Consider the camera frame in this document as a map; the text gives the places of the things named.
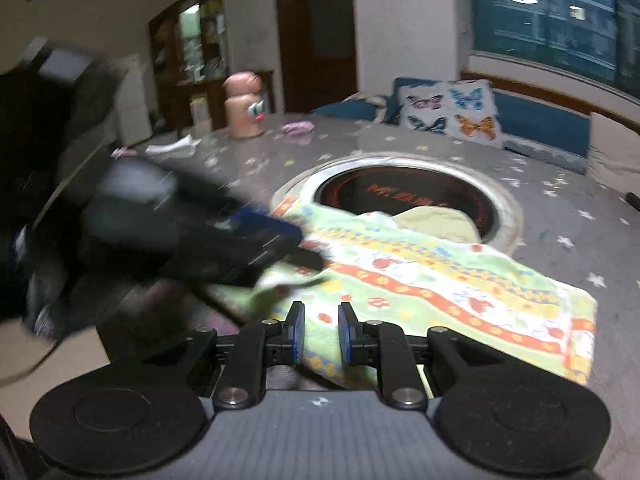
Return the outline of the green patterned child shirt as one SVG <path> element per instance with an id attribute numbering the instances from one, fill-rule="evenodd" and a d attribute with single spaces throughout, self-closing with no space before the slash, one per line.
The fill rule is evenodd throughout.
<path id="1" fill-rule="evenodd" d="M 303 363 L 346 388 L 367 388 L 370 368 L 346 372 L 338 342 L 338 306 L 349 302 L 361 321 L 381 320 L 408 335 L 444 326 L 529 364 L 585 385 L 591 372 L 597 301 L 547 278 L 497 249 L 457 243 L 398 226 L 385 214 L 356 216 L 290 198 L 274 212 L 300 226 L 303 245 L 321 252 L 314 273 L 277 264 L 252 289 L 207 289 L 242 321 L 284 318 L 305 306 Z"/>

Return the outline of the white paper sheet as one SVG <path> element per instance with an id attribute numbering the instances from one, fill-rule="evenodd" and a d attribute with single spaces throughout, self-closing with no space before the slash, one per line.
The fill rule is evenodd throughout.
<path id="1" fill-rule="evenodd" d="M 200 143 L 201 139 L 194 139 L 193 136 L 188 134 L 171 144 L 149 145 L 144 150 L 144 154 L 149 156 L 174 156 L 175 154 L 186 154 L 186 156 L 192 156 Z"/>

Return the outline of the round built-in induction cooker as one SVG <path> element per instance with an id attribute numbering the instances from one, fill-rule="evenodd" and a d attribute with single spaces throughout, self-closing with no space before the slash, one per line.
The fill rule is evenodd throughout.
<path id="1" fill-rule="evenodd" d="M 511 255 L 524 233 L 522 208 L 491 177 L 454 162 L 394 152 L 324 162 L 292 178 L 273 194 L 270 207 L 288 198 L 352 214 L 394 216 L 414 207 L 444 207 L 466 214 L 482 242 Z"/>

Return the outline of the white refrigerator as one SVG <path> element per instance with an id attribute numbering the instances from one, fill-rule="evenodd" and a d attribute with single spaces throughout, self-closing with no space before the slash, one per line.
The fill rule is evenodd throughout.
<path id="1" fill-rule="evenodd" d="M 135 53 L 119 58 L 116 67 L 122 76 L 115 101 L 120 140 L 126 146 L 136 145 L 152 136 L 144 64 Z"/>

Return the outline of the pink hair scrunchie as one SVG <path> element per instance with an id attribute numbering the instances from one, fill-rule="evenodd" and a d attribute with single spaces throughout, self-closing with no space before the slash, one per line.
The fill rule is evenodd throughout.
<path id="1" fill-rule="evenodd" d="M 309 120 L 288 122 L 282 126 L 281 130 L 287 136 L 304 136 L 305 134 L 314 132 L 314 123 Z"/>

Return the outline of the pink cartoon water bottle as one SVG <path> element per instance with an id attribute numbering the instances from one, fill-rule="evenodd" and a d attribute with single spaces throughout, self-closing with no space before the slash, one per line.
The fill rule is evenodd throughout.
<path id="1" fill-rule="evenodd" d="M 266 106 L 262 98 L 262 80 L 253 72 L 239 72 L 224 82 L 227 122 L 233 139 L 261 136 L 265 129 Z"/>

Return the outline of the beige cloth on sofa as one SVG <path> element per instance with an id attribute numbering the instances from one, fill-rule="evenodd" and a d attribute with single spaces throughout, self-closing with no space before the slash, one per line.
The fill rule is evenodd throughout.
<path id="1" fill-rule="evenodd" d="M 356 120 L 382 124 L 390 107 L 390 97 L 384 94 L 355 93 L 344 99 L 347 115 Z"/>

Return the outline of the dark wooden cabinet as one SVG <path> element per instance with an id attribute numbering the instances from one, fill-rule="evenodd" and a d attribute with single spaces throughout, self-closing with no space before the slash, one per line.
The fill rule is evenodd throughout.
<path id="1" fill-rule="evenodd" d="M 149 22 L 158 114 L 172 130 L 195 124 L 191 104 L 204 99 L 214 129 L 227 125 L 229 75 L 224 0 L 178 0 Z"/>

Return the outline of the butterfly print pillow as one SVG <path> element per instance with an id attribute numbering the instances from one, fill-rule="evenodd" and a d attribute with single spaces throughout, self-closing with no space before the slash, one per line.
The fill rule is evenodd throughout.
<path id="1" fill-rule="evenodd" d="M 494 89 L 486 79 L 403 86 L 398 96 L 399 123 L 406 128 L 503 148 Z"/>

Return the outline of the dark wooden door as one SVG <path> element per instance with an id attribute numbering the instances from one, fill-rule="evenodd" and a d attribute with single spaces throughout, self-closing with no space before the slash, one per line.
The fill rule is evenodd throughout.
<path id="1" fill-rule="evenodd" d="M 284 109 L 309 113 L 358 89 L 354 0 L 277 0 Z"/>

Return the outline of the blue sofa bench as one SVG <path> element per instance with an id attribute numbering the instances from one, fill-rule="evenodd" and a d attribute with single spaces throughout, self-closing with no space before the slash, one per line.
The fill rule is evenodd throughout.
<path id="1" fill-rule="evenodd" d="M 488 79 L 394 80 L 389 96 L 356 93 L 323 105 L 317 115 L 382 122 L 503 148 L 512 153 L 585 174 L 590 120 L 585 114 Z"/>

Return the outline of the black remote control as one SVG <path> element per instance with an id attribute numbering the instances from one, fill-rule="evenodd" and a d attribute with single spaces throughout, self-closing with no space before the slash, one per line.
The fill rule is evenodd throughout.
<path id="1" fill-rule="evenodd" d="M 627 193 L 624 197 L 624 200 L 631 207 L 634 207 L 635 210 L 640 211 L 640 197 L 634 193 Z"/>

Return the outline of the beige cushion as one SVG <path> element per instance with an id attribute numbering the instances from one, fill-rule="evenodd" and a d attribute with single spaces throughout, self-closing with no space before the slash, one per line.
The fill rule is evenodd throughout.
<path id="1" fill-rule="evenodd" d="M 640 192 L 638 133 L 601 114 L 590 115 L 587 176 L 615 191 Z"/>

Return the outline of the large dark window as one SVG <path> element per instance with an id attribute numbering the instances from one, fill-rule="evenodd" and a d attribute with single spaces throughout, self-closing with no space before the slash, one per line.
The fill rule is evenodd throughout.
<path id="1" fill-rule="evenodd" d="M 474 49 L 639 96 L 639 0 L 471 0 Z"/>

